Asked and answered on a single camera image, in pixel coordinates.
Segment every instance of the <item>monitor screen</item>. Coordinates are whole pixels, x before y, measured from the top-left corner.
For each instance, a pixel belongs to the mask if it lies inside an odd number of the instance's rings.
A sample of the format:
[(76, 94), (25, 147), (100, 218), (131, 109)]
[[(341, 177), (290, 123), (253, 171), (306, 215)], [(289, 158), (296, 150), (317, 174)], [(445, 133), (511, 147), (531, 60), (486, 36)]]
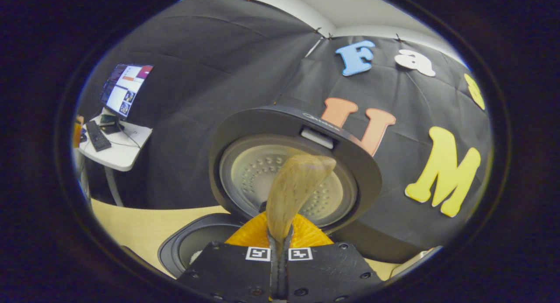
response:
[(126, 119), (140, 86), (153, 66), (119, 64), (113, 70), (101, 93), (101, 102), (121, 119)]

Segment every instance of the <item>letter f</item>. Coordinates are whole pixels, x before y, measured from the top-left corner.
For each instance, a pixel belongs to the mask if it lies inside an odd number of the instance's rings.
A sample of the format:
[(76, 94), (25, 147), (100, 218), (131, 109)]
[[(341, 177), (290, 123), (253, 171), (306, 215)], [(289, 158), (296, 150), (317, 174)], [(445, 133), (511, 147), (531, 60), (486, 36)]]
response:
[(344, 65), (346, 66), (346, 68), (342, 70), (342, 75), (353, 75), (367, 71), (371, 68), (370, 63), (362, 60), (362, 58), (365, 58), (366, 60), (372, 60), (374, 58), (374, 54), (367, 47), (375, 47), (375, 44), (369, 40), (364, 40), (359, 43), (338, 48), (338, 50), (335, 51), (336, 53), (340, 53), (342, 60), (344, 61)]

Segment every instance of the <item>white desk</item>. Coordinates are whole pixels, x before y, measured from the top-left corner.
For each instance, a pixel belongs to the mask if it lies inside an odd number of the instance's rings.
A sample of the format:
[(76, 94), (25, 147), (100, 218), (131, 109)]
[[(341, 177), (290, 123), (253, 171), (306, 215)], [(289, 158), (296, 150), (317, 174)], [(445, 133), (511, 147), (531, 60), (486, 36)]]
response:
[[(105, 109), (103, 109), (103, 111), (101, 112), (102, 115), (106, 113), (108, 114)], [(93, 118), (92, 120), (99, 124), (100, 118), (101, 115)], [(146, 144), (146, 141), (150, 137), (150, 134), (152, 134), (152, 129), (148, 127), (133, 125), (129, 122), (120, 123), (124, 126), (123, 131), (126, 132), (130, 136), (130, 138), (136, 141), (136, 143), (138, 143), (138, 146), (140, 147), (138, 147), (126, 134), (119, 131), (117, 133), (108, 135), (103, 133), (105, 137), (111, 142), (112, 146), (99, 152), (97, 152), (93, 144), (91, 144), (91, 138), (88, 133), (87, 141), (80, 143), (78, 151), (80, 151), (86, 157), (92, 159), (93, 161), (105, 166), (105, 174), (107, 176), (107, 182), (109, 189), (111, 190), (112, 197), (115, 199), (116, 205), (122, 207), (123, 203), (116, 188), (113, 170), (116, 169), (118, 171), (126, 172), (132, 169), (132, 166), (134, 166), (134, 162), (136, 162), (136, 158), (138, 157), (140, 150), (142, 149), (144, 144)]]

